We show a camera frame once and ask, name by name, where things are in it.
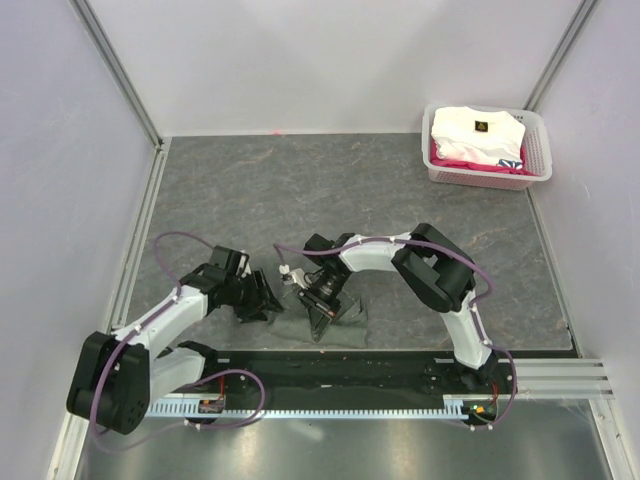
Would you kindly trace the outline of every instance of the white backdrop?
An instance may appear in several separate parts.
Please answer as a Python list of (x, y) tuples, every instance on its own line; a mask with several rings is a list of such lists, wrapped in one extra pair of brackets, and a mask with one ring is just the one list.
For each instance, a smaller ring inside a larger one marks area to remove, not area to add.
[(521, 107), (579, 0), (91, 0), (164, 135), (419, 130)]
[(553, 177), (534, 189), (587, 355), (602, 358), (640, 458), (640, 34), (637, 0), (601, 2), (540, 113)]
[(0, 463), (45, 478), (153, 147), (69, 2), (0, 2)]

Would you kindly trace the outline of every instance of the robotic arm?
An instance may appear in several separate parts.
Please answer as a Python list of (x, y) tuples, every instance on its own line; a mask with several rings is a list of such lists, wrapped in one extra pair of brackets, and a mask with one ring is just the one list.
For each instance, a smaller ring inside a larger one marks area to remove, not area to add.
[[(314, 234), (305, 244), (306, 251), (321, 252), (346, 244), (362, 242), (361, 235), (345, 233), (335, 242)], [(419, 240), (445, 247), (471, 260), (442, 233), (428, 224), (420, 224), (410, 233), (395, 236), (401, 240)], [(307, 307), (312, 334), (320, 339), (328, 325), (341, 315), (340, 292), (350, 275), (364, 270), (398, 272), (427, 307), (440, 313), (454, 345), (456, 361), (464, 368), (486, 376), (485, 370), (495, 364), (491, 348), (480, 337), (473, 313), (482, 333), (484, 328), (470, 302), (475, 298), (473, 271), (466, 265), (433, 249), (399, 243), (363, 243), (339, 254), (307, 258), (321, 267), (308, 283), (304, 274), (293, 271), (285, 275), (285, 283), (300, 287), (298, 298)]]
[[(73, 377), (67, 410), (89, 418), (96, 384), (107, 359), (132, 330), (139, 335), (123, 350), (100, 397), (98, 423), (127, 434), (142, 421), (148, 406), (177, 388), (193, 383), (215, 361), (215, 350), (183, 342), (168, 345), (188, 326), (223, 305), (234, 308), (241, 322), (267, 320), (265, 311), (282, 311), (261, 270), (251, 271), (249, 255), (216, 247), (204, 263), (180, 280), (181, 289), (115, 335), (95, 332), (85, 341)], [(166, 308), (167, 302), (173, 302)], [(151, 325), (145, 320), (165, 308)]]

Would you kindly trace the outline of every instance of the laundry basket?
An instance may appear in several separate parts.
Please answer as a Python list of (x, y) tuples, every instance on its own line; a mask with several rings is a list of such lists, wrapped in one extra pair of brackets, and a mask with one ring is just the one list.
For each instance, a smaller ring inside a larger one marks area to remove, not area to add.
[(551, 177), (551, 148), (547, 129), (542, 117), (527, 110), (513, 108), (477, 107), (483, 112), (507, 111), (525, 126), (524, 148), (526, 151), (525, 168), (536, 176), (511, 175), (508, 173), (481, 172), (460, 168), (441, 167), (431, 163), (431, 125), (438, 108), (450, 105), (430, 104), (424, 110), (422, 119), (422, 154), (424, 164), (429, 169), (429, 178), (434, 182), (456, 183), (473, 187), (501, 188), (504, 190), (524, 190), (536, 182), (544, 182)]

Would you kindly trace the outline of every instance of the red cloth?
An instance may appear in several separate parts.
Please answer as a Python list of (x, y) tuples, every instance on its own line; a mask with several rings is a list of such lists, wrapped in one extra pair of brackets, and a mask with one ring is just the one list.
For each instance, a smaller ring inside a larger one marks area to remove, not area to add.
[[(522, 160), (522, 165), (526, 166), (527, 164), (527, 152), (524, 148), (524, 145), (520, 147), (520, 160)], [(493, 173), (508, 173), (511, 175), (530, 175), (535, 177), (535, 173), (531, 173), (524, 168), (510, 168), (510, 167), (502, 167), (502, 166), (491, 166), (491, 165), (482, 165), (480, 163), (475, 162), (467, 162), (464, 160), (454, 160), (451, 158), (440, 158), (438, 157), (438, 146), (436, 145), (435, 140), (431, 139), (431, 163), (437, 165), (439, 167), (449, 167), (456, 168), (458, 170), (478, 170), (481, 172), (493, 172)]]

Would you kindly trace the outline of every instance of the clothing logo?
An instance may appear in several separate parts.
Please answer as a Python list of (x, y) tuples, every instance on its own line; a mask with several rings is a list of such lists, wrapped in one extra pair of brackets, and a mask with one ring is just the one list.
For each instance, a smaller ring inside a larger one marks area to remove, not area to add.
[(488, 132), (489, 131), (489, 122), (479, 122), (476, 120), (476, 132)]

